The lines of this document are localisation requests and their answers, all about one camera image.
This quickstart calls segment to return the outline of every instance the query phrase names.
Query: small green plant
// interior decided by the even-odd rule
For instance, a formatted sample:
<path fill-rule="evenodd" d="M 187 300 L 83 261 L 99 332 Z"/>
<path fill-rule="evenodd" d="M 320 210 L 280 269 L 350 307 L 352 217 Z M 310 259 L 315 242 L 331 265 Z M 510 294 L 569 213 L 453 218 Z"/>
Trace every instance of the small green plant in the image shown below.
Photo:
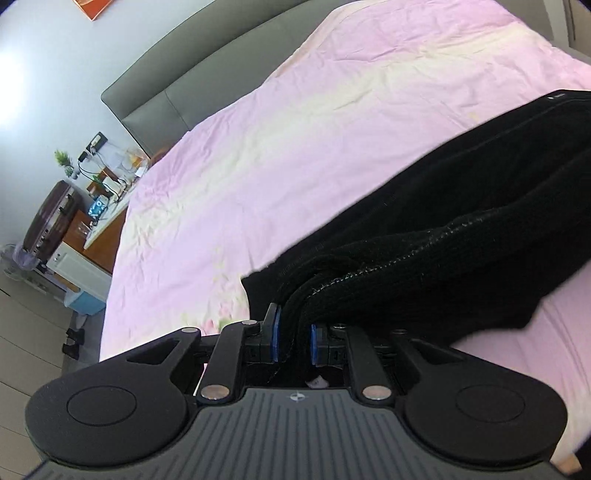
<path fill-rule="evenodd" d="M 74 173 L 74 167 L 72 167 L 72 159 L 70 158 L 68 153 L 64 152 L 62 150 L 56 150 L 55 156 L 56 156 L 57 164 L 60 167 L 64 167 L 64 170 L 66 172 L 66 176 L 71 177 L 72 174 Z"/>

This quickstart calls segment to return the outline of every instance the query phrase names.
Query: blue storage bin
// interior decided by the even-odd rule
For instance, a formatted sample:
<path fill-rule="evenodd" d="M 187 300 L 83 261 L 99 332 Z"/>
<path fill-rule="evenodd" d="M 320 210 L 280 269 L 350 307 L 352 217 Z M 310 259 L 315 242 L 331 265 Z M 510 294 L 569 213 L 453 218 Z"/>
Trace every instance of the blue storage bin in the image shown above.
<path fill-rule="evenodd" d="M 79 292 L 68 290 L 64 297 L 64 305 L 83 315 L 94 315 L 106 307 L 104 301 L 100 301 L 81 290 Z"/>

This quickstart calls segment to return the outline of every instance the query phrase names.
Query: cable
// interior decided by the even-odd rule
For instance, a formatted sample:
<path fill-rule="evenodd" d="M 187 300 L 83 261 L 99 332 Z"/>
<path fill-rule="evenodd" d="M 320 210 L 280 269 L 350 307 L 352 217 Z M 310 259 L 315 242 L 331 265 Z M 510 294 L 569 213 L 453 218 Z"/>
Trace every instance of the cable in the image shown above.
<path fill-rule="evenodd" d="M 100 161 L 103 164 L 103 167 L 106 167 L 105 162 L 103 161 L 103 157 L 100 156 L 99 152 L 97 151 L 97 149 L 95 147 L 91 147 L 90 150 L 88 150 L 87 148 L 85 148 L 84 151 L 86 153 L 88 153 L 91 158 L 94 157 L 94 156 L 99 157 L 100 158 Z"/>
<path fill-rule="evenodd" d="M 100 161 L 102 162 L 102 164 L 105 166 L 105 168 L 109 168 L 107 166 L 107 164 L 105 163 L 105 159 L 103 158 L 103 156 L 99 153 L 98 150 L 94 150 L 95 154 L 100 158 Z M 120 185 L 123 185 L 124 187 L 127 188 L 127 182 L 124 179 L 120 179 L 119 177 L 117 177 L 117 183 L 119 183 Z"/>
<path fill-rule="evenodd" d="M 106 189 L 109 189 L 113 193 L 113 195 L 115 195 L 117 197 L 117 203 L 120 202 L 121 199 L 119 198 L 119 194 L 117 194 L 117 192 L 114 191 L 111 187 L 109 187 L 106 183 L 103 183 L 102 181 L 100 181 L 98 179 L 93 179 L 93 178 L 89 177 L 88 175 L 85 175 L 85 172 L 89 173 L 91 175 L 98 175 L 98 173 L 92 173 L 92 172 L 83 170 L 82 167 L 80 166 L 80 160 L 78 160 L 78 168 L 80 169 L 80 173 L 82 173 L 82 175 L 85 176 L 87 179 L 89 179 L 95 183 L 98 183 L 99 185 L 101 185 L 102 187 L 104 187 Z"/>

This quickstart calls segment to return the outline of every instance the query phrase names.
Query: upholstered headboard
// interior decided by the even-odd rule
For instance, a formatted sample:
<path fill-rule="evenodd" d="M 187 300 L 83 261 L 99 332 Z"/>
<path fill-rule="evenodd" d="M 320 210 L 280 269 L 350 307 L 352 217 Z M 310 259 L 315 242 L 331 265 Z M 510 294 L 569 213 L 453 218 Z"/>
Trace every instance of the upholstered headboard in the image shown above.
<path fill-rule="evenodd" d="M 101 99 L 148 155 L 256 89 L 335 8 L 352 0 L 215 0 Z"/>

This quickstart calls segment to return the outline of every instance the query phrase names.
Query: picture frame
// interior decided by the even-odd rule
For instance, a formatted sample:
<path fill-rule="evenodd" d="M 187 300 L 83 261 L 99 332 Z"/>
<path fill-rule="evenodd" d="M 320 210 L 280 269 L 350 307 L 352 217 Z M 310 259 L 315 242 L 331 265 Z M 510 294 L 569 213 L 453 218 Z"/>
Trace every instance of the picture frame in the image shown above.
<path fill-rule="evenodd" d="M 95 20 L 105 8 L 113 0 L 74 0 L 74 3 L 78 5 L 85 15 L 91 20 Z"/>

